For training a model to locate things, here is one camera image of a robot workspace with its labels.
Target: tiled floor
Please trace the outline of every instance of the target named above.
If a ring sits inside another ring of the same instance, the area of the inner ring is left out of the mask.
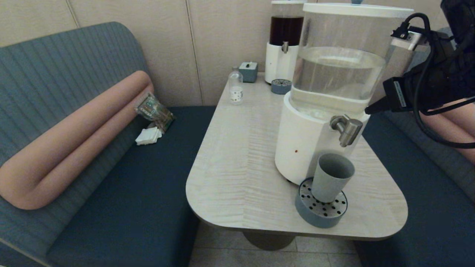
[[[253,246],[241,232],[201,223],[190,267],[361,267],[353,242],[296,237],[278,251]]]

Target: dark liquid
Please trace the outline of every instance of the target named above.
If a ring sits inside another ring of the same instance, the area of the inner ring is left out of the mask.
[[[273,16],[270,24],[269,43],[281,46],[284,42],[289,42],[290,46],[298,46],[303,22],[303,17]]]

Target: white wooden table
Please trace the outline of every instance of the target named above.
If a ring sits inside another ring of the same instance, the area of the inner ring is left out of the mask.
[[[245,233],[353,240],[385,239],[404,226],[404,195],[364,138],[350,157],[356,173],[343,189],[346,214],[329,229],[308,224],[295,208],[297,185],[274,163],[283,95],[271,93],[260,73],[245,84],[242,105],[228,98],[226,86],[186,184],[188,202],[202,221]]]

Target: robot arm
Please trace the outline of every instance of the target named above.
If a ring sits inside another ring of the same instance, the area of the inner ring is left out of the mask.
[[[384,81],[386,97],[367,107],[365,112],[413,111],[421,130],[436,142],[455,148],[475,148],[475,143],[455,143],[434,135],[419,115],[419,111],[430,116],[475,102],[475,2],[443,0],[441,8],[454,36],[449,38],[444,33],[431,31],[428,18],[422,13],[409,16],[392,36],[407,40],[414,36],[412,33],[421,33],[430,45],[430,54],[425,62],[403,77]],[[424,29],[409,26],[415,17],[424,20]],[[457,43],[455,50],[450,43],[453,39]],[[460,99],[466,100],[443,107]]]

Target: white dispenser base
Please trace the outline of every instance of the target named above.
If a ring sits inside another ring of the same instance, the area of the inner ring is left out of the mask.
[[[275,46],[267,42],[266,75],[265,80],[271,83],[275,79],[292,81],[294,78],[295,63],[297,62],[298,46],[289,46],[287,53],[282,46]]]
[[[354,118],[360,120],[363,127],[352,145],[341,147],[340,133],[330,127],[330,122],[297,111],[290,104],[290,94],[291,92],[288,92],[284,96],[275,165],[285,178],[300,185],[306,178],[314,175],[320,154],[332,152],[349,156],[370,116],[363,114],[360,118]]]

